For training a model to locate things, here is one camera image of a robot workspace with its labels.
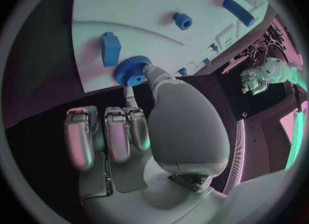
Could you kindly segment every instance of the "blue gear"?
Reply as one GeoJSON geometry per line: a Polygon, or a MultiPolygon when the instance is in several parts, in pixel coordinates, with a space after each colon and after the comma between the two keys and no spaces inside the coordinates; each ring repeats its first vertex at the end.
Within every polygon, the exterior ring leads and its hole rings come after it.
{"type": "Polygon", "coordinates": [[[145,56],[128,58],[117,66],[114,77],[120,85],[139,85],[147,80],[143,75],[143,67],[147,64],[152,62],[145,56]]]}

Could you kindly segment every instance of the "dark floor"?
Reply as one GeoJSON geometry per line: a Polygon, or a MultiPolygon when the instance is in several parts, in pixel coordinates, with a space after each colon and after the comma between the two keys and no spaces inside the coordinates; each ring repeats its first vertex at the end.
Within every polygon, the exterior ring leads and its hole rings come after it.
{"type": "MultiPolygon", "coordinates": [[[[217,109],[227,129],[231,143],[230,163],[212,186],[222,192],[228,178],[236,138],[236,119],[224,92],[213,75],[186,77],[184,80],[202,92],[217,109]]],[[[152,107],[152,94],[146,84],[134,88],[139,106],[148,116],[152,107]]],[[[95,105],[99,115],[108,106],[124,106],[123,89],[107,92],[70,102],[39,115],[30,117],[7,130],[12,153],[26,179],[57,213],[72,223],[86,223],[86,215],[78,198],[78,175],[66,153],[63,122],[69,108],[95,105]]]]}

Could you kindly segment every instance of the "blue foam tube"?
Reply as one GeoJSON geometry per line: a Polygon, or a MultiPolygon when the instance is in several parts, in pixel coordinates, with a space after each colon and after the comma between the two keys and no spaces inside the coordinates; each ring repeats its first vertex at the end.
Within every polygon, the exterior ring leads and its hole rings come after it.
{"type": "Polygon", "coordinates": [[[234,0],[224,0],[222,6],[236,16],[247,27],[250,27],[255,21],[254,16],[234,0]]]}

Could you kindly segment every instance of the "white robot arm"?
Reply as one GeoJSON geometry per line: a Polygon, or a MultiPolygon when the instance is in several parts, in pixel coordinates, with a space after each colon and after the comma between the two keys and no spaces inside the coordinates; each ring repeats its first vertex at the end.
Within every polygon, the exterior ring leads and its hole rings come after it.
{"type": "Polygon", "coordinates": [[[255,95],[265,91],[269,83],[281,83],[287,80],[299,84],[307,91],[302,74],[293,64],[268,57],[261,66],[248,68],[241,73],[242,92],[251,91],[255,95]]]}

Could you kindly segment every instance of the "small blue object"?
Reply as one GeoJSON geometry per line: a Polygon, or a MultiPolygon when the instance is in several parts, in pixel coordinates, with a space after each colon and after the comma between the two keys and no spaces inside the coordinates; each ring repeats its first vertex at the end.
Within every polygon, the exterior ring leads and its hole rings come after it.
{"type": "Polygon", "coordinates": [[[219,51],[219,50],[218,50],[218,46],[217,46],[215,43],[212,43],[212,44],[210,45],[210,47],[212,48],[212,50],[214,50],[214,51],[216,51],[216,52],[219,51]]]}
{"type": "Polygon", "coordinates": [[[224,0],[222,6],[236,16],[247,27],[250,27],[255,21],[254,16],[234,0],[224,0]]]}
{"type": "Polygon", "coordinates": [[[207,67],[211,66],[211,61],[208,58],[204,59],[203,62],[207,67]]]}
{"type": "Polygon", "coordinates": [[[175,24],[181,30],[187,30],[192,25],[192,19],[186,14],[175,13],[173,15],[173,19],[175,20],[175,24]]]}
{"type": "Polygon", "coordinates": [[[112,32],[106,32],[102,37],[102,59],[105,67],[117,66],[121,44],[112,32]]]}
{"type": "Polygon", "coordinates": [[[145,56],[134,56],[121,62],[114,72],[114,77],[120,85],[136,86],[144,81],[143,67],[152,64],[145,56]]]}
{"type": "Polygon", "coordinates": [[[186,76],[188,73],[186,71],[186,68],[181,68],[180,70],[178,70],[179,74],[182,76],[186,76]]]}

